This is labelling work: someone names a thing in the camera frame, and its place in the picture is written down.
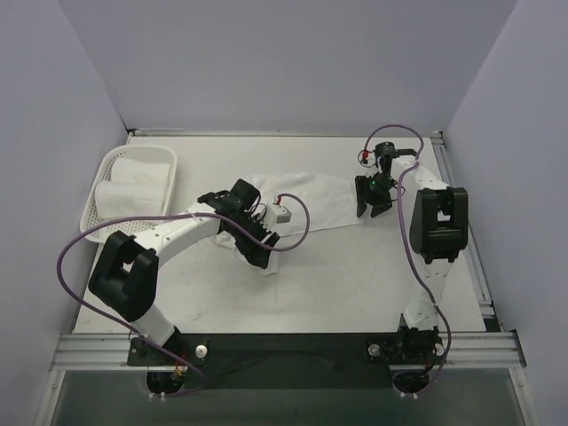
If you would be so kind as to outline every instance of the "glass panel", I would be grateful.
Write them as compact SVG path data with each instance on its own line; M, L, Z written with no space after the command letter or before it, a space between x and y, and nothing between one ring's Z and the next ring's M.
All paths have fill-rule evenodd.
M523 424L507 370L445 371L430 393L206 390L149 400L144 373L67 372L52 426L208 424Z

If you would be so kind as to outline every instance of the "black mounting plate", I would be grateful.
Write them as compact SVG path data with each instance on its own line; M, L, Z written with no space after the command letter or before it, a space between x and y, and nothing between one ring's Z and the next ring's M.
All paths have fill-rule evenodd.
M374 389L391 386L388 365L424 365L439 362L432 348L441 339L438 331L419 332L429 353L408 348L408 331L401 334L180 334L188 360L207 377L208 389ZM371 356L369 346L378 344L380 354ZM195 348L208 348L204 359ZM407 356L400 352L405 348ZM140 339L131 343L129 366L172 366ZM186 375L185 387L202 385Z

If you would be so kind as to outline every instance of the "folded towel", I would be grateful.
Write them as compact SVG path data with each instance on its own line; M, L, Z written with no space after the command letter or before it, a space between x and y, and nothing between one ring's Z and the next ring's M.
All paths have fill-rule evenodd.
M139 162L119 158L110 171L110 180L128 184L162 184L170 182L171 165L165 162Z
M102 181L95 188L95 203L101 219L163 213L166 186Z

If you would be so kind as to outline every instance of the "white plastic basket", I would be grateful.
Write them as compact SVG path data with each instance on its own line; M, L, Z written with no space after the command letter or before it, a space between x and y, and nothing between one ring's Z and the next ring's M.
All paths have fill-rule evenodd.
M104 219L99 217L99 213L97 212L95 188L99 182L103 180L110 180L110 171L113 168L114 162L118 158L130 158L140 162L166 162L171 164L170 182L166 191L166 200L163 203L162 214L166 215L170 210L171 196L173 194L174 183L176 180L176 168L178 166L178 158L176 154L163 146L119 146L105 155L103 162L100 164L99 171L97 172L97 176L95 177L91 191L89 192L89 199L85 204L83 215L81 216L81 222L79 223L79 229L82 233L91 229L93 226L105 222ZM107 240L111 233L115 233L116 231L132 234L144 231L150 227L152 227L152 224L148 222L125 222L123 224L110 225L107 228L100 229L87 235L85 238L90 241L103 243Z

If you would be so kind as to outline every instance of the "screw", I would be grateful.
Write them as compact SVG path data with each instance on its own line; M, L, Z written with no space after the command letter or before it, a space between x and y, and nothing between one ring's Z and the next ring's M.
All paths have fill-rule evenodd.
M371 355L372 357L378 357L379 355L381 355L381 346L376 343L370 344L368 351L369 355Z
M200 344L195 348L195 356L199 359L207 357L207 346Z

